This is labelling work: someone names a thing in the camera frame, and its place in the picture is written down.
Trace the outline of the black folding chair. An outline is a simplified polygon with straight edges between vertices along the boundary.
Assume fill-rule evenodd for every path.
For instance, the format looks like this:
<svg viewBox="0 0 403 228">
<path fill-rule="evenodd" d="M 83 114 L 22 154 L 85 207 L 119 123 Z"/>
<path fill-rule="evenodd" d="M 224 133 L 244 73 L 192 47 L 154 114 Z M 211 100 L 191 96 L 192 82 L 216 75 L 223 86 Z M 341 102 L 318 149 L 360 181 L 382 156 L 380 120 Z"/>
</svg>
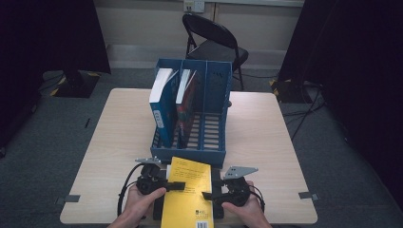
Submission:
<svg viewBox="0 0 403 228">
<path fill-rule="evenodd" d="M 240 88 L 244 89 L 241 66 L 249 52 L 238 45 L 237 39 L 225 26 L 199 16 L 186 13 L 182 23 L 187 32 L 186 59 L 230 62 L 239 74 Z"/>
</svg>

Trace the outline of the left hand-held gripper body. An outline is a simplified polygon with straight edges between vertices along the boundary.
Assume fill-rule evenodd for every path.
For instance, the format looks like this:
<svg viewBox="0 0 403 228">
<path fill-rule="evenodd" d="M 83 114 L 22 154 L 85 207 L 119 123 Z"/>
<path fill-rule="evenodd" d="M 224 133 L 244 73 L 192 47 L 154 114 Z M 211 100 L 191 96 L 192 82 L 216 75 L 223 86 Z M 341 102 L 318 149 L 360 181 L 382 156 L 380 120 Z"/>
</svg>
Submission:
<svg viewBox="0 0 403 228">
<path fill-rule="evenodd" d="M 159 188 L 166 187 L 167 179 L 159 175 L 161 161 L 158 158 L 137 159 L 137 162 L 143 168 L 136 186 L 143 195 L 149 195 Z"/>
</svg>

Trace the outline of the grey tape piece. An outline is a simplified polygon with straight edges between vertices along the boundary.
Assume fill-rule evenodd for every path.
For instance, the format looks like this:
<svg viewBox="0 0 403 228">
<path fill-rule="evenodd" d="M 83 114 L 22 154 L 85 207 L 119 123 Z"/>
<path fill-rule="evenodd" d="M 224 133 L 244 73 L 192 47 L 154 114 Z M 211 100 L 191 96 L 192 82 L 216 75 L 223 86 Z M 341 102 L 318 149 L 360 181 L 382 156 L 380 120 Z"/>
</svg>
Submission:
<svg viewBox="0 0 403 228">
<path fill-rule="evenodd" d="M 57 205 L 64 205 L 66 202 L 78 202 L 80 195 L 67 195 L 65 197 L 58 198 L 55 203 Z"/>
<path fill-rule="evenodd" d="M 312 201 L 319 200 L 318 194 L 313 194 L 310 192 L 299 192 L 298 196 L 301 200 L 305 200 L 305 199 L 311 199 Z"/>
</svg>

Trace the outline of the black curtain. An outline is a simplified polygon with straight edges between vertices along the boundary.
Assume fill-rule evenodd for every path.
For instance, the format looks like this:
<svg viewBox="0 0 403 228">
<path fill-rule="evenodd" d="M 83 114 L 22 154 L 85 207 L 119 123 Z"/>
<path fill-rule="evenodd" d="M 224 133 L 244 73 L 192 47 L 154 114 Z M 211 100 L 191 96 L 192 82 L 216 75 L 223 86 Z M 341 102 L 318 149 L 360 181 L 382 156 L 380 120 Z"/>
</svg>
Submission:
<svg viewBox="0 0 403 228">
<path fill-rule="evenodd" d="M 322 85 L 403 210 L 403 0 L 304 0 L 279 78 Z"/>
<path fill-rule="evenodd" d="M 94 0 L 0 0 L 0 148 L 53 70 L 110 71 Z"/>
</svg>

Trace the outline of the blue plastic file rack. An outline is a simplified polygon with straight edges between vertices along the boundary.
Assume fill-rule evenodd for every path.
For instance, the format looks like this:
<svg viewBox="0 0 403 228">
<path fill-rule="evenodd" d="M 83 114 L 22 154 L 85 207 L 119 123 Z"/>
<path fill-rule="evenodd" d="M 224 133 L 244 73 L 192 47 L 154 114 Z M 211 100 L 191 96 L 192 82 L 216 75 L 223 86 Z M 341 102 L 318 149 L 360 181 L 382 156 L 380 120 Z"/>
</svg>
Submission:
<svg viewBox="0 0 403 228">
<path fill-rule="evenodd" d="M 171 147 L 163 146 L 164 134 L 156 127 L 150 147 L 152 156 L 162 163 L 171 163 L 173 157 L 211 164 L 222 168 L 225 159 L 225 126 L 229 106 L 232 66 L 228 62 L 160 59 L 156 70 L 167 67 L 182 72 L 195 70 L 198 77 L 193 104 L 194 122 L 186 147 L 180 146 L 180 129 L 174 134 Z"/>
</svg>

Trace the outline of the white wall socket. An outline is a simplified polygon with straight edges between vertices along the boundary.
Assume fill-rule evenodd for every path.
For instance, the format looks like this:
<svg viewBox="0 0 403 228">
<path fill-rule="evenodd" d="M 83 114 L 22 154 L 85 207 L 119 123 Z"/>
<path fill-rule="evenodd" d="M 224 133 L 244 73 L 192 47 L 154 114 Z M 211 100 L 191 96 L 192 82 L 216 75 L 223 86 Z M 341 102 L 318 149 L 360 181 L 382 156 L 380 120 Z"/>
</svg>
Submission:
<svg viewBox="0 0 403 228">
<path fill-rule="evenodd" d="M 183 0 L 183 10 L 185 12 L 204 13 L 205 3 L 197 0 Z"/>
</svg>

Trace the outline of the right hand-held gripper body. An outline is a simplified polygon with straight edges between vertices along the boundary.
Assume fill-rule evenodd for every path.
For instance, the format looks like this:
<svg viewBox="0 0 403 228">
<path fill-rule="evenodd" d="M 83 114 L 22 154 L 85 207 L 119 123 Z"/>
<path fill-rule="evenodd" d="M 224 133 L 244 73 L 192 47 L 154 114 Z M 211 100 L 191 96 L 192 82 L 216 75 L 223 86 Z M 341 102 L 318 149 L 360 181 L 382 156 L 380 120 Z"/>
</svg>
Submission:
<svg viewBox="0 0 403 228">
<path fill-rule="evenodd" d="M 244 177 L 257 171 L 256 167 L 230 166 L 221 181 L 228 192 L 218 196 L 218 205 L 230 202 L 236 206 L 243 206 L 251 195 L 249 184 Z"/>
</svg>

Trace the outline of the black stand base striped tape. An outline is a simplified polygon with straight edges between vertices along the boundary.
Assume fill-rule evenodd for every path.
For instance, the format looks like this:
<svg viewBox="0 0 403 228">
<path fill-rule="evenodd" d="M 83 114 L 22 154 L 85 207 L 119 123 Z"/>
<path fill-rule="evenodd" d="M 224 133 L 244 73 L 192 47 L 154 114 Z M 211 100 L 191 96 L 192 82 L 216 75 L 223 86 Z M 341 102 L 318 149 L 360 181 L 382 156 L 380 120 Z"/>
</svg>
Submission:
<svg viewBox="0 0 403 228">
<path fill-rule="evenodd" d="M 95 88 L 100 74 L 88 71 L 64 71 L 63 78 L 50 92 L 54 97 L 89 98 Z"/>
<path fill-rule="evenodd" d="M 303 85 L 291 80 L 270 82 L 274 95 L 281 104 L 311 104 L 313 101 Z"/>
</svg>

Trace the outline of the person's left hand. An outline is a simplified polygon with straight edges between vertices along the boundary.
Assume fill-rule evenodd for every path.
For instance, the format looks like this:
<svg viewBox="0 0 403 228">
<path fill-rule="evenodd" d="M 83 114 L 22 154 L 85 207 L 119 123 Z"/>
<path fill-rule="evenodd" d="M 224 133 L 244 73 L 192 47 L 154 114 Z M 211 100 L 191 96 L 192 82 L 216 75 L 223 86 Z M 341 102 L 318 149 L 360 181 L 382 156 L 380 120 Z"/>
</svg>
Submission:
<svg viewBox="0 0 403 228">
<path fill-rule="evenodd" d="M 156 199 L 164 196 L 165 188 L 159 188 L 148 195 L 143 195 L 136 185 L 129 188 L 125 209 L 121 213 L 124 228 L 136 228 Z"/>
</svg>

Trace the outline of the blue book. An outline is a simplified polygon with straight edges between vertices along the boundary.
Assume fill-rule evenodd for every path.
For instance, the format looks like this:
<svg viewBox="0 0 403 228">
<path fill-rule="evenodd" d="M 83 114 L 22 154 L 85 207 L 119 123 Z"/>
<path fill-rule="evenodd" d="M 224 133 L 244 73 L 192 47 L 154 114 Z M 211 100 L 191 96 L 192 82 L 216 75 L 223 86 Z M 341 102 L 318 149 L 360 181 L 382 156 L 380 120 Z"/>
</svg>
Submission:
<svg viewBox="0 0 403 228">
<path fill-rule="evenodd" d="M 149 104 L 164 147 L 171 147 L 176 129 L 178 70 L 160 67 L 149 96 Z"/>
</svg>

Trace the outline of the red book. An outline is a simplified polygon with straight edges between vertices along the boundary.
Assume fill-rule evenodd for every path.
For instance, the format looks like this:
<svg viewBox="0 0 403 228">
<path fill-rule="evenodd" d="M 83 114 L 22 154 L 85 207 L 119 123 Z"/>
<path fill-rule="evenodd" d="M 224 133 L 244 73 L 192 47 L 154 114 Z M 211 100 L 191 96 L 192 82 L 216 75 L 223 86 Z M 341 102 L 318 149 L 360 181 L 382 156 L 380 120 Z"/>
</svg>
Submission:
<svg viewBox="0 0 403 228">
<path fill-rule="evenodd" d="M 194 121 L 194 99 L 198 76 L 195 70 L 184 69 L 176 98 L 178 114 L 178 147 L 186 148 Z"/>
</svg>

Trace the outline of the person's right hand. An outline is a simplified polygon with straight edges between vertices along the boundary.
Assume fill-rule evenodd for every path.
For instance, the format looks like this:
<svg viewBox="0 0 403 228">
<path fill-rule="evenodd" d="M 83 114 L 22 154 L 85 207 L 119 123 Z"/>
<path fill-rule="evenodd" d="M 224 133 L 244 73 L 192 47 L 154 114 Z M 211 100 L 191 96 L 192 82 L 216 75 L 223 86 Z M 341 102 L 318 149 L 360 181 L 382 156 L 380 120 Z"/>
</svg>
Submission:
<svg viewBox="0 0 403 228">
<path fill-rule="evenodd" d="M 260 208 L 258 198 L 254 195 L 250 195 L 248 201 L 242 207 L 230 202 L 224 202 L 221 206 L 224 210 L 237 215 L 243 223 L 252 220 L 267 220 Z"/>
</svg>

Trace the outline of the yellow book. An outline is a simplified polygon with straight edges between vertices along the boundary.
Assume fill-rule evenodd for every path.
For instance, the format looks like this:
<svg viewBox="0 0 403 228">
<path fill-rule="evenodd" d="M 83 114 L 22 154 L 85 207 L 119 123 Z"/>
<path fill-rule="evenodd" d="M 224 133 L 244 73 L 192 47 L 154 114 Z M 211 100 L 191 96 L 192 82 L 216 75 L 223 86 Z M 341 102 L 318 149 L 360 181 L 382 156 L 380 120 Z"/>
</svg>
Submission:
<svg viewBox="0 0 403 228">
<path fill-rule="evenodd" d="M 212 202 L 202 194 L 212 192 L 211 166 L 173 157 L 168 181 L 185 187 L 165 193 L 161 228 L 214 228 Z"/>
</svg>

